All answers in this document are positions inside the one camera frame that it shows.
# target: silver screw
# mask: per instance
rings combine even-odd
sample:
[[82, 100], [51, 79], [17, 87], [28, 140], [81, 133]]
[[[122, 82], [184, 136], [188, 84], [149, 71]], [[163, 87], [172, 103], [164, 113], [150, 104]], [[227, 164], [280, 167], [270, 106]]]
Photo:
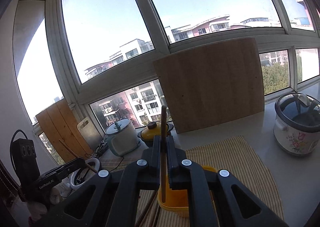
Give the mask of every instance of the silver screw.
[[144, 159], [139, 159], [137, 161], [137, 165], [138, 166], [145, 166], [147, 164], [147, 162]]
[[192, 162], [189, 159], [184, 159], [182, 160], [181, 164], [183, 164], [184, 166], [189, 166], [192, 164]]
[[227, 177], [227, 176], [229, 176], [230, 173], [228, 170], [222, 169], [219, 171], [219, 174], [223, 177]]
[[98, 175], [100, 177], [107, 177], [109, 175], [109, 172], [107, 170], [101, 170], [99, 171]]

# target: floral rice cooker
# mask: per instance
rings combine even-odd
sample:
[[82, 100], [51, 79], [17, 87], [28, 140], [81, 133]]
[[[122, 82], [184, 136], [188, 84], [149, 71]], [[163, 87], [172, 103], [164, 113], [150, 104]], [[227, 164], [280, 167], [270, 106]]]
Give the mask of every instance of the floral rice cooker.
[[303, 156], [320, 140], [320, 102], [303, 93], [289, 93], [275, 103], [273, 128], [278, 143], [291, 154]]

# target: brown lid knob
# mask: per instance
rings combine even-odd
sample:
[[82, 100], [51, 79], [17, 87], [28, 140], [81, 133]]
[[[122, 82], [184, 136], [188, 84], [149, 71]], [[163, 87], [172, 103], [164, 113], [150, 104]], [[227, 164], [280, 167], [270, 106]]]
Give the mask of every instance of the brown lid knob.
[[148, 127], [148, 129], [155, 129], [157, 127], [157, 123], [154, 121], [149, 122], [147, 127]]

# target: placemat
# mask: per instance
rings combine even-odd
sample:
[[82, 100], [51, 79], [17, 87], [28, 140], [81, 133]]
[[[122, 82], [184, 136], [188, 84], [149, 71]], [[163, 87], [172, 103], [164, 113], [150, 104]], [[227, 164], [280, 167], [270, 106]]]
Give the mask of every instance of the placemat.
[[[187, 158], [206, 166], [216, 169], [227, 169], [237, 177], [252, 193], [263, 201], [281, 219], [283, 208], [276, 183], [266, 166], [258, 155], [247, 144], [242, 136], [232, 137], [223, 141], [211, 143], [201, 147], [195, 147], [186, 151]], [[117, 170], [124, 169], [126, 164], [120, 165]], [[141, 190], [138, 202], [138, 210], [143, 211], [152, 195], [151, 190]], [[151, 218], [153, 211], [157, 208], [156, 200], [151, 210], [145, 216], [143, 227], [152, 226]], [[177, 214], [160, 209], [158, 227], [188, 227], [189, 219], [179, 217]]]

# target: blue sky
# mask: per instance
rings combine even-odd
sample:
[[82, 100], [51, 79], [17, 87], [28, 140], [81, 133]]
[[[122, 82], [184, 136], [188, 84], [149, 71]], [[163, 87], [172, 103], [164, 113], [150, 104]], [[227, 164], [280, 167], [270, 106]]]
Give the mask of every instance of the blue sky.
[[[195, 25], [219, 15], [230, 14], [230, 24], [253, 17], [278, 20], [271, 0], [153, 0], [164, 26], [172, 29]], [[295, 0], [283, 0], [289, 18], [305, 17], [304, 8]], [[62, 0], [68, 42], [82, 82], [87, 80], [84, 70], [103, 62], [123, 45], [135, 38], [149, 41], [148, 30], [135, 0]], [[38, 67], [41, 83], [46, 89], [35, 101], [32, 88], [33, 74]], [[32, 118], [49, 106], [53, 98], [61, 96], [47, 47], [44, 23], [32, 39], [18, 76], [19, 88], [27, 111]]]

